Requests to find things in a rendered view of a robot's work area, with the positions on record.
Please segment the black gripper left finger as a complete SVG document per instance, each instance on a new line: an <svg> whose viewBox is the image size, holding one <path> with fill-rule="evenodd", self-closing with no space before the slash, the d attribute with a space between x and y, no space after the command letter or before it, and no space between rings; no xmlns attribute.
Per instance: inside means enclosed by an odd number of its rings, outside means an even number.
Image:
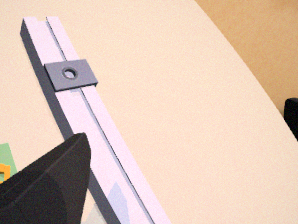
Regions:
<svg viewBox="0 0 298 224"><path fill-rule="evenodd" d="M90 156L76 133L0 183L0 224L81 224Z"/></svg>

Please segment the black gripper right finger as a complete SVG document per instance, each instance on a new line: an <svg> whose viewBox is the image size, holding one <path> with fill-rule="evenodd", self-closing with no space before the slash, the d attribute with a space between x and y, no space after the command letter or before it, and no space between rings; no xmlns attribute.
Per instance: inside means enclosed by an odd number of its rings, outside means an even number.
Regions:
<svg viewBox="0 0 298 224"><path fill-rule="evenodd" d="M298 99L286 99L283 109L283 120L291 129L295 139L298 140Z"/></svg>

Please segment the green rectangular tray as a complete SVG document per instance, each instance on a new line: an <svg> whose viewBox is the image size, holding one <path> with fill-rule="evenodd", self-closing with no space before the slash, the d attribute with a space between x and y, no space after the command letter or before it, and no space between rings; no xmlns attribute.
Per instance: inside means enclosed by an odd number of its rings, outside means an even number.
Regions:
<svg viewBox="0 0 298 224"><path fill-rule="evenodd" d="M0 164L11 165L9 169L11 169L11 175L16 175L17 168L15 165L15 161L13 161L11 149L9 149L9 143L0 144ZM0 183L4 181L4 175L0 175Z"/></svg>

